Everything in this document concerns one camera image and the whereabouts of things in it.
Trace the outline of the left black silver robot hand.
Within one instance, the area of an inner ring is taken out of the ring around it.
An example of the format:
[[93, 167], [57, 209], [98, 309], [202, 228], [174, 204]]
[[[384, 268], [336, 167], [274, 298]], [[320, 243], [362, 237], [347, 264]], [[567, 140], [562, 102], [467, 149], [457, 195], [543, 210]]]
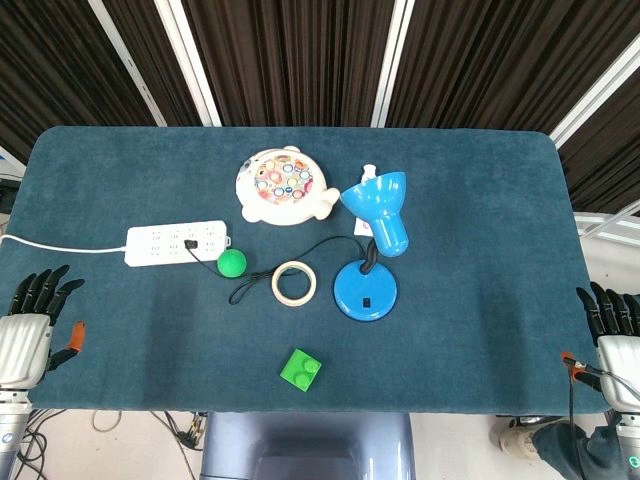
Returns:
[[85, 283], [75, 279], [61, 284], [69, 269], [63, 265], [25, 277], [1, 317], [1, 396], [5, 401], [37, 386], [48, 372], [84, 348], [86, 324], [78, 321], [65, 348], [51, 350], [54, 327], [68, 297]]

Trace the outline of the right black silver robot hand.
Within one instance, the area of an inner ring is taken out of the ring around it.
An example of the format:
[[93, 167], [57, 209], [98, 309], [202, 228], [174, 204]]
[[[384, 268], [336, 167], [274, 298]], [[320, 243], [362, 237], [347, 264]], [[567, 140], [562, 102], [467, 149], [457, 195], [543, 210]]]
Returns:
[[578, 381], [601, 393], [613, 410], [639, 415], [639, 297], [603, 289], [576, 289], [583, 305], [598, 364], [562, 354], [572, 382]]

